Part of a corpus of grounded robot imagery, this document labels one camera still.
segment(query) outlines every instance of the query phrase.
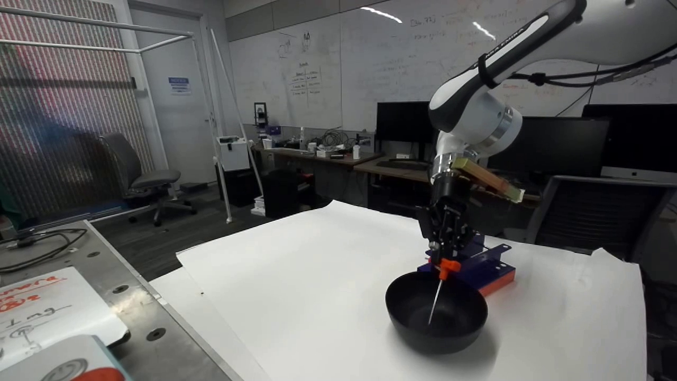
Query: floor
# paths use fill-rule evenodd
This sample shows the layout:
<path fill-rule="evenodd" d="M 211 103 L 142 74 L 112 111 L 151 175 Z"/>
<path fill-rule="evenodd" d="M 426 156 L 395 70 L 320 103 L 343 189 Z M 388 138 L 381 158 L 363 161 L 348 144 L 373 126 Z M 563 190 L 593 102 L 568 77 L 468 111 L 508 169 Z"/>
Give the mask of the floor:
<path fill-rule="evenodd" d="M 203 189 L 188 199 L 197 213 L 168 211 L 163 226 L 151 226 L 151 211 L 136 215 L 136 223 L 120 215 L 100 220 L 94 226 L 149 281 L 180 267 L 177 251 L 266 223 L 252 215 L 250 207 L 232 207 L 229 224 L 216 189 Z"/>

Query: black monitor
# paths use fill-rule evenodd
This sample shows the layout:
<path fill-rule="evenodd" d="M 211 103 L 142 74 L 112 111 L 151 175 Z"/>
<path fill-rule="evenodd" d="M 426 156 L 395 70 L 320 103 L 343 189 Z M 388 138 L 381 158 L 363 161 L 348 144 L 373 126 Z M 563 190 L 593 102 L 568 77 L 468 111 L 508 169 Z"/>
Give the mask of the black monitor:
<path fill-rule="evenodd" d="M 677 179 L 674 103 L 590 103 L 584 116 L 608 119 L 602 175 Z"/>
<path fill-rule="evenodd" d="M 434 140 L 426 102 L 386 102 L 377 110 L 377 140 L 426 144 Z"/>
<path fill-rule="evenodd" d="M 491 156 L 489 166 L 513 175 L 599 175 L 606 125 L 602 119 L 525 116 L 520 136 Z"/>

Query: white table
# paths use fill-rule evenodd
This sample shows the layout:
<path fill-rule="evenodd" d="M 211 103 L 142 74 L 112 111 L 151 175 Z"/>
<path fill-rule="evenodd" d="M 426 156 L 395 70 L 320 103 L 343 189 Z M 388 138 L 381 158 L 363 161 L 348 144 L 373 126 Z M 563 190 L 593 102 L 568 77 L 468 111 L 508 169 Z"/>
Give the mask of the white table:
<path fill-rule="evenodd" d="M 453 356 L 412 351 L 386 317 L 388 281 L 424 260 L 400 215 L 334 200 L 186 249 L 155 285 L 243 378 L 644 378 L 634 264 L 509 245 L 515 284 L 489 296 L 480 339 Z"/>

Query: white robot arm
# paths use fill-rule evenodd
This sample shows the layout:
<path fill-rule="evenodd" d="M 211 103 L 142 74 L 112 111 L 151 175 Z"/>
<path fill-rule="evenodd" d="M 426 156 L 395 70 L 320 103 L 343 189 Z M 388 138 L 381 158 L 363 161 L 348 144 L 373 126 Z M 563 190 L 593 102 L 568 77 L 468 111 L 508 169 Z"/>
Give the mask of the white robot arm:
<path fill-rule="evenodd" d="M 667 63 L 661 55 L 674 46 L 677 0 L 558 0 L 443 82 L 429 102 L 429 119 L 439 134 L 429 207 L 418 215 L 431 262 L 458 259 L 472 240 L 466 217 L 472 179 L 453 163 L 496 154 L 520 134 L 520 111 L 494 100 L 492 87 L 540 59 L 622 66 L 588 74 L 605 74 L 601 82 L 608 82 L 617 72 L 626 77 Z M 540 74 L 541 82 L 557 82 L 552 78 Z"/>
<path fill-rule="evenodd" d="M 435 90 L 429 116 L 439 134 L 431 181 L 457 156 L 491 156 L 513 142 L 522 116 L 491 89 L 520 68 L 540 59 L 622 66 L 674 46 L 677 0 L 557 2 Z"/>

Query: desk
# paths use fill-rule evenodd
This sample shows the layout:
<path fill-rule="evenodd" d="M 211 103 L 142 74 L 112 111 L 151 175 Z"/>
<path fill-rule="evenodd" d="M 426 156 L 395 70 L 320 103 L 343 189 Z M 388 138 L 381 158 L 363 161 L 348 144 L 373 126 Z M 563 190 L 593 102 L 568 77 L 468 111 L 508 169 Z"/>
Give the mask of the desk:
<path fill-rule="evenodd" d="M 429 173 L 424 169 L 400 169 L 400 166 L 381 166 L 378 163 L 388 161 L 391 156 L 381 156 L 375 161 L 365 161 L 356 164 L 356 172 L 373 173 L 373 175 L 386 175 L 400 178 L 411 181 L 429 181 Z"/>
<path fill-rule="evenodd" d="M 76 267 L 80 275 L 100 291 L 112 310 L 129 328 L 129 339 L 112 347 L 115 360 L 132 378 L 194 378 L 229 381 L 232 371 L 190 333 L 188 324 L 138 275 L 129 262 L 96 233 L 88 223 L 66 224 L 64 228 L 86 228 L 88 233 L 55 260 L 31 269 L 0 275 L 0 285 L 15 284 L 40 272 Z M 164 328 L 159 340 L 145 340 L 145 334 Z"/>
<path fill-rule="evenodd" d="M 422 262 L 424 240 L 411 217 L 334 200 L 190 248 L 180 260 L 222 319 L 224 331 L 208 337 L 245 347 L 220 351 L 243 378 L 252 374 L 245 363 L 275 381 L 644 378 L 637 264 L 605 251 L 509 245 L 515 284 L 489 298 L 480 339 L 431 358 L 397 339 L 383 301 L 391 280 Z"/>
<path fill-rule="evenodd" d="M 365 206 L 365 175 L 353 172 L 356 164 L 375 158 L 377 154 L 361 154 L 357 161 L 353 154 L 345 154 L 343 158 L 321 158 L 308 150 L 296 148 L 272 148 L 265 150 L 261 145 L 254 145 L 259 153 L 265 164 L 261 166 L 292 166 L 306 169 L 315 173 L 315 190 L 328 199 L 340 199 L 356 206 Z"/>
<path fill-rule="evenodd" d="M 353 158 L 353 154 L 346 153 L 343 158 L 329 158 L 329 156 L 316 156 L 310 150 L 297 150 L 297 148 L 270 148 L 270 150 L 265 150 L 261 145 L 254 145 L 254 150 L 265 153 L 265 154 L 275 154 L 275 156 L 316 161 L 316 163 L 345 164 L 345 166 L 353 166 L 353 164 L 359 164 L 363 161 L 369 161 L 369 158 L 378 156 L 378 154 L 361 154 L 359 158 Z"/>

